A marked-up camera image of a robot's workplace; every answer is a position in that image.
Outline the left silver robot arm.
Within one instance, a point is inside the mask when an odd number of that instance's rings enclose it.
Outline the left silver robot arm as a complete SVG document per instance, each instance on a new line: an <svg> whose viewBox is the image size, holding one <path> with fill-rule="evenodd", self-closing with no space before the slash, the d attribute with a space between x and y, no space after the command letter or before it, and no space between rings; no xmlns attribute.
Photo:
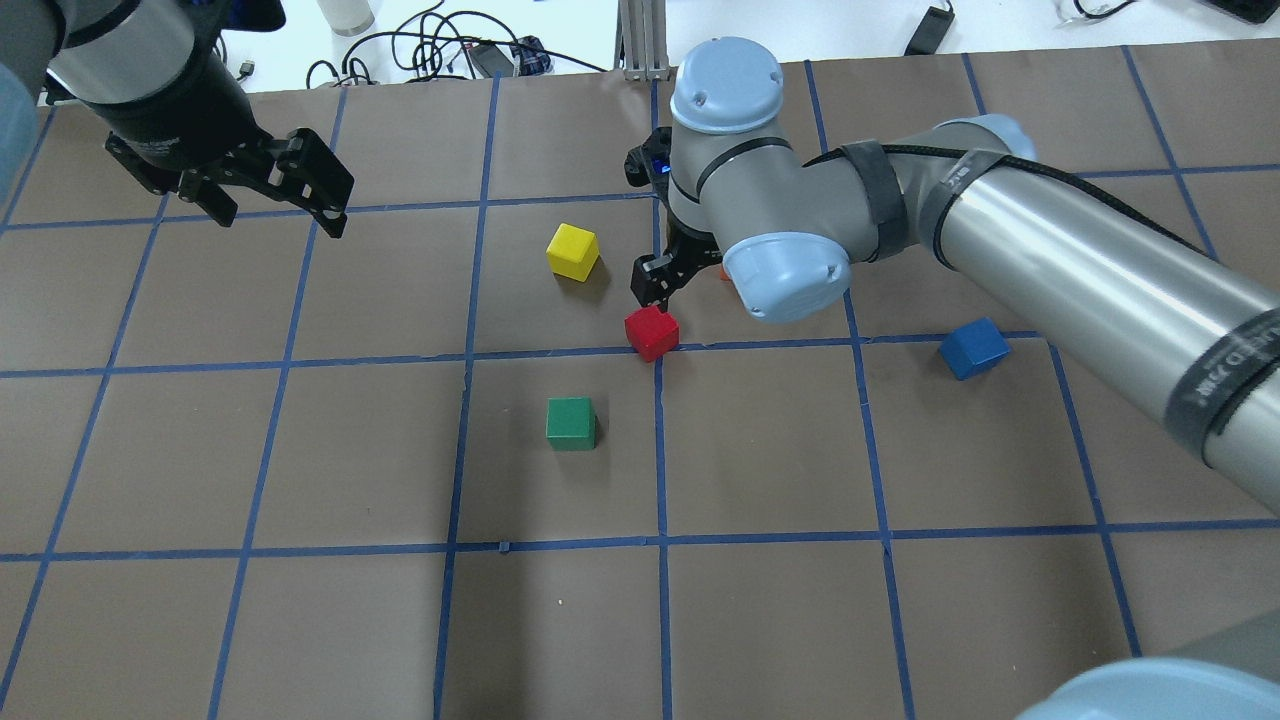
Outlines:
<svg viewBox="0 0 1280 720"><path fill-rule="evenodd" d="M255 119L239 81L218 59L227 29L270 33L279 1L5 1L3 4L3 196L35 150L36 105L65 90L109 127L106 152L146 191L174 193L219 225L244 187L306 211L343 234L355 184L323 137L276 138Z"/></svg>

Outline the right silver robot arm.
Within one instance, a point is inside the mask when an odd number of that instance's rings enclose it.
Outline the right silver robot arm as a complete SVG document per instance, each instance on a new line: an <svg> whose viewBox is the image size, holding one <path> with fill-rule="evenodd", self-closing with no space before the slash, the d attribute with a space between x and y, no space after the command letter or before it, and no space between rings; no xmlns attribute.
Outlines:
<svg viewBox="0 0 1280 720"><path fill-rule="evenodd" d="M797 322L844 301L856 264L919 246L1277 510L1275 290L1037 161L1002 114L799 161L778 120L785 87L749 38L710 38L684 59L672 124L623 160L627 182L667 213L666 247L634 263L643 307L666 307L719 265L749 316Z"/></svg>

